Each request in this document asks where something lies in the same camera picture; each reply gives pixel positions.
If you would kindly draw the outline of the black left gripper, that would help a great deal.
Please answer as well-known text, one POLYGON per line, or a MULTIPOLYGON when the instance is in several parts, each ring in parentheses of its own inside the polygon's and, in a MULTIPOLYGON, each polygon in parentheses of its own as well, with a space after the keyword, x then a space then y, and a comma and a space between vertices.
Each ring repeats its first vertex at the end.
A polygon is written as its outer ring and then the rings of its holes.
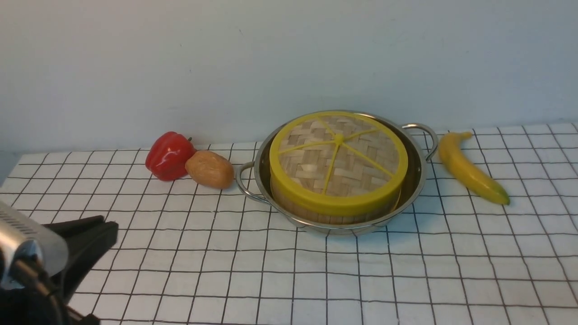
POLYGON ((76 289, 93 266, 117 243, 118 224, 102 215, 44 224, 66 241, 68 263, 49 276, 37 258, 21 257, 9 274, 22 288, 1 289, 3 325, 99 325, 101 319, 69 306, 76 289))

